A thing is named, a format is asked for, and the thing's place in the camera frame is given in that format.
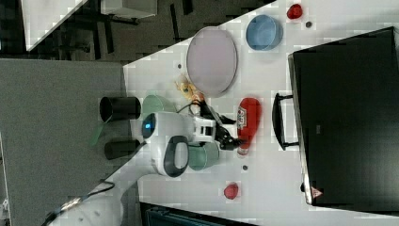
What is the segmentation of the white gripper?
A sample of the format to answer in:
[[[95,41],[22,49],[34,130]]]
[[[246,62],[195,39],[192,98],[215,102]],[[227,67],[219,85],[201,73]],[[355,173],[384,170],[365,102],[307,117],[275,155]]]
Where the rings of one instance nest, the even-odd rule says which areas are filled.
[[[220,125],[235,124],[235,120],[219,115],[205,102],[200,104],[200,115],[202,118],[194,118],[194,142],[214,142],[216,140],[219,143],[219,148],[227,151],[232,151],[243,143],[242,139],[232,137],[224,127],[216,128],[216,123]]]

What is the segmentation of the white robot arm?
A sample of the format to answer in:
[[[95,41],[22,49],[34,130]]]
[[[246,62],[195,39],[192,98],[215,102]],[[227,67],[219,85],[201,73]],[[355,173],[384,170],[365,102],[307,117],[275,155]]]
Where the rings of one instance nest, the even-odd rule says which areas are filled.
[[[49,213],[40,226],[120,226],[123,194],[145,175],[181,176],[188,167],[191,143],[216,141],[222,148],[234,150],[244,142],[223,127],[233,120],[218,115],[204,101],[196,105],[198,115],[167,111],[149,114],[142,122],[143,142],[129,161],[87,195]]]

